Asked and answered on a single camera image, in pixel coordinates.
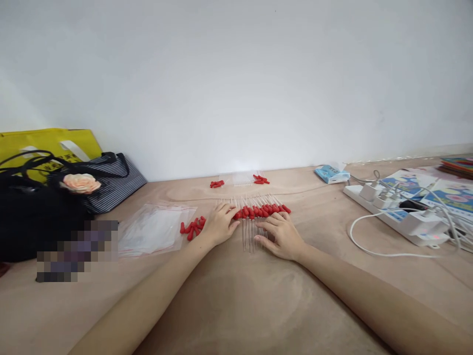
wooden table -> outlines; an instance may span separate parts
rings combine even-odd
[[[400,168],[438,162],[413,159],[347,169],[357,177],[372,178],[373,169],[386,176]],[[473,254],[460,251],[444,259],[368,255],[346,233],[355,218],[368,212],[342,193],[343,183],[326,185],[313,168],[265,175],[271,185],[210,189],[217,177],[149,183],[100,219],[122,221],[143,204],[158,201],[196,206],[196,215],[208,215],[218,199],[271,193],[292,209],[307,243],[391,283],[473,333]],[[439,251],[417,247],[376,218],[361,221],[355,236],[377,252],[453,250],[450,244]],[[109,270],[92,272],[89,282],[69,284],[34,282],[34,260],[14,265],[0,279],[0,354],[66,354],[127,290],[170,256],[122,259]],[[264,250],[243,252],[239,227],[197,266],[136,354],[389,352],[305,269]]]

ziplock bag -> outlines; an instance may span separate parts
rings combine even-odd
[[[118,228],[119,256],[140,256],[181,249],[180,224],[188,224],[196,208],[144,205]]]

peach flower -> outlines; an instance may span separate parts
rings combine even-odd
[[[90,174],[68,174],[59,185],[76,194],[90,195],[101,183]]]

hand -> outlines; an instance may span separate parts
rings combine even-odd
[[[275,212],[265,222],[256,223],[256,226],[273,234],[275,242],[261,235],[255,236],[255,240],[282,259],[297,260],[305,248],[305,242],[287,212]]]
[[[202,233],[205,234],[205,239],[208,239],[212,246],[217,246],[227,239],[229,239],[235,229],[240,224],[240,221],[235,221],[232,224],[233,216],[238,212],[235,205],[221,203],[219,204],[207,218]]]

yellow bag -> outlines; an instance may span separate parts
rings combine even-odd
[[[48,128],[37,131],[0,133],[0,161],[29,150],[49,150],[58,158],[71,163],[89,161],[100,157],[102,150],[91,130],[67,130],[62,128]],[[33,156],[39,154],[25,154],[12,159],[0,168],[22,166]],[[48,162],[37,169],[51,171],[61,167],[59,163]],[[29,171],[28,176],[36,181],[45,182],[46,173]]]

